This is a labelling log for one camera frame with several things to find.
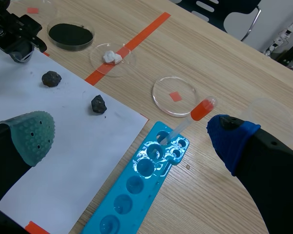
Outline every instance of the white wall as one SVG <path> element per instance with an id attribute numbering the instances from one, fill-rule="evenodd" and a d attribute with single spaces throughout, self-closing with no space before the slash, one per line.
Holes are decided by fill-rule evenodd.
<path id="1" fill-rule="evenodd" d="M 244 43 L 261 51 L 272 43 L 272 40 L 277 37 L 281 30 L 293 22 L 293 0 L 261 0 L 259 7 L 262 9 L 262 13 Z M 231 13 L 225 20 L 225 29 L 237 39 L 242 39 L 250 27 L 256 12 L 257 9 L 249 15 Z M 285 42 L 284 45 L 279 50 L 293 46 L 293 34 L 289 39 L 289 44 Z"/>

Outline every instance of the teal gripper pad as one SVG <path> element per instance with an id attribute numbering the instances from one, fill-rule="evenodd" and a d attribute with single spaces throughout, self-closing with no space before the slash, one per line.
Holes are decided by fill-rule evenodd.
<path id="1" fill-rule="evenodd" d="M 9 125 L 13 144 L 29 166 L 36 166 L 51 149 L 55 124 L 44 111 L 34 111 L 5 121 Z"/>
<path id="2" fill-rule="evenodd" d="M 160 145 L 172 130 L 156 122 L 82 234 L 135 234 L 173 165 L 181 162 L 189 140 L 178 135 Z"/>

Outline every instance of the black chair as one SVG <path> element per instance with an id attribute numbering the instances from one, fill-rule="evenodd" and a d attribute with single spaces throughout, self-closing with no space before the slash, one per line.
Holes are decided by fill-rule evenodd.
<path id="1" fill-rule="evenodd" d="M 197 5 L 197 0 L 182 0 L 180 3 L 177 3 L 178 6 L 186 9 L 190 12 L 198 12 L 207 18 L 209 18 L 209 23 L 215 27 L 226 32 L 224 27 L 224 22 L 226 17 L 232 12 L 238 12 L 242 14 L 250 14 L 255 8 L 257 8 L 258 13 L 253 20 L 248 32 L 242 38 L 241 41 L 244 41 L 245 38 L 250 34 L 252 28 L 254 27 L 259 14 L 261 13 L 258 4 L 261 0 L 199 0 L 200 2 L 210 6 L 214 11 L 209 11 L 201 6 Z"/>

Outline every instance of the empty petri dish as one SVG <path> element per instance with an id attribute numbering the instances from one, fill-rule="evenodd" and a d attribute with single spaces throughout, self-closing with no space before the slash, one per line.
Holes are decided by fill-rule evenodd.
<path id="1" fill-rule="evenodd" d="M 187 116 L 200 101 L 195 88 L 179 77 L 157 80 L 152 95 L 162 111 L 175 117 Z"/>
<path id="2" fill-rule="evenodd" d="M 255 99 L 240 119 L 261 125 L 263 130 L 286 145 L 293 144 L 293 117 L 286 106 L 275 100 Z"/>
<path id="3" fill-rule="evenodd" d="M 48 24 L 56 17 L 57 8 L 53 0 L 11 0 L 9 12 L 18 17 L 29 15 L 39 24 Z"/>
<path id="4" fill-rule="evenodd" d="M 106 51 L 110 50 L 121 55 L 123 60 L 116 65 L 104 63 L 103 55 Z M 96 46 L 91 51 L 90 62 L 94 69 L 104 75 L 110 77 L 123 77 L 136 65 L 136 57 L 132 51 L 125 47 L 125 44 L 104 43 Z"/>
<path id="5" fill-rule="evenodd" d="M 68 51 L 80 51 L 94 40 L 92 25 L 78 17 L 61 17 L 48 24 L 48 37 L 57 47 Z"/>

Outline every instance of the black stone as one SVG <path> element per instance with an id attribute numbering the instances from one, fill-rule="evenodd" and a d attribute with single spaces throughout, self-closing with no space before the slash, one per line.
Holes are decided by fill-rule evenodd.
<path id="1" fill-rule="evenodd" d="M 42 82 L 48 87 L 55 87 L 61 82 L 62 77 L 56 72 L 48 71 L 42 76 Z"/>
<path id="2" fill-rule="evenodd" d="M 92 110 L 95 113 L 103 114 L 107 107 L 105 106 L 105 102 L 101 95 L 95 96 L 95 98 L 91 101 Z"/>
<path id="3" fill-rule="evenodd" d="M 59 23 L 54 25 L 49 30 L 49 36 L 57 43 L 68 46 L 67 48 L 60 48 L 71 50 L 71 46 L 85 45 L 92 41 L 92 33 L 82 27 L 68 23 Z"/>

